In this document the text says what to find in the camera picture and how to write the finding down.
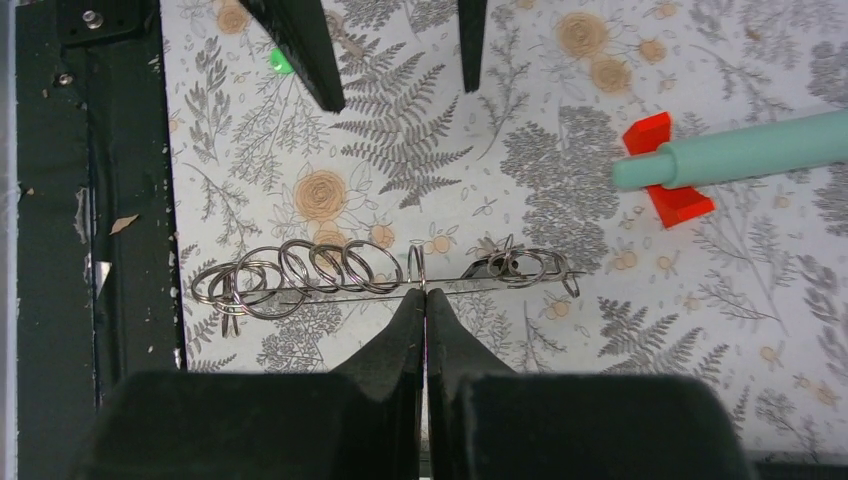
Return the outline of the black key tag with key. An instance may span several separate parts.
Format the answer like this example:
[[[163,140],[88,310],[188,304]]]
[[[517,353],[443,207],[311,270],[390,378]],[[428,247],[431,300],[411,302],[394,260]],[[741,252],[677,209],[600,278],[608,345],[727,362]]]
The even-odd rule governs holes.
[[[461,279],[485,279],[503,277],[510,273],[508,261],[503,255],[492,255],[472,262],[460,275]]]

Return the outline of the green key tag with key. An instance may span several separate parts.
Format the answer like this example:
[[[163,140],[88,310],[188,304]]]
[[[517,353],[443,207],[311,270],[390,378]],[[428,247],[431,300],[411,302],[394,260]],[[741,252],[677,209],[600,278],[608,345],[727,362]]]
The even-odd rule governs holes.
[[[280,75],[290,75],[294,72],[293,66],[279,48],[271,50],[269,54],[269,64],[272,70]]]

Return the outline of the silver carabiner keyring with chain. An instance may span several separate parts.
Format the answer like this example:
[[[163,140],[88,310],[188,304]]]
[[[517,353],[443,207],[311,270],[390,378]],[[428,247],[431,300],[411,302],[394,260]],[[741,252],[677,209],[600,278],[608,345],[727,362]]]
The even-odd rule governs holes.
[[[479,258],[503,255],[510,273],[498,278],[461,279],[430,274],[425,249],[412,244],[403,254],[375,240],[352,239],[340,244],[292,239],[277,246],[258,247],[235,260],[211,264],[194,275],[188,292],[223,317],[223,332],[238,328],[240,317],[280,321],[307,306],[395,300],[410,291],[441,290],[447,295],[518,290],[558,284],[571,297],[580,294],[582,271],[566,255],[530,247],[507,236],[500,243],[488,238]]]

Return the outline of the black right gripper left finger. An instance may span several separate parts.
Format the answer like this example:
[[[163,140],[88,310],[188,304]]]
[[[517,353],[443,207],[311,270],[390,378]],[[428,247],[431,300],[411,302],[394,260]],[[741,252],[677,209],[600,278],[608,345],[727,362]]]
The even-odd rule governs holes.
[[[74,479],[415,479],[425,296],[312,374],[149,371],[108,399]]]

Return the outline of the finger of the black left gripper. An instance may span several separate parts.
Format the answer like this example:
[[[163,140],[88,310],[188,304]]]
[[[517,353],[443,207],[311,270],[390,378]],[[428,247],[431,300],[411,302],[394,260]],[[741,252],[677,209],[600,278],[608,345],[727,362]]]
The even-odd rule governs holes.
[[[487,0],[458,0],[460,55],[466,93],[479,89]]]
[[[345,108],[343,87],[320,0],[241,0],[293,67],[318,106]]]

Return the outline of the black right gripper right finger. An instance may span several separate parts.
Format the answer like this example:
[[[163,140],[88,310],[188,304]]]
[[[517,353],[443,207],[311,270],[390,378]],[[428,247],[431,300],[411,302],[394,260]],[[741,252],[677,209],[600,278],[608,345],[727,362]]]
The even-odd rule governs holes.
[[[425,300],[436,479],[753,479],[716,395],[679,375],[521,374]]]

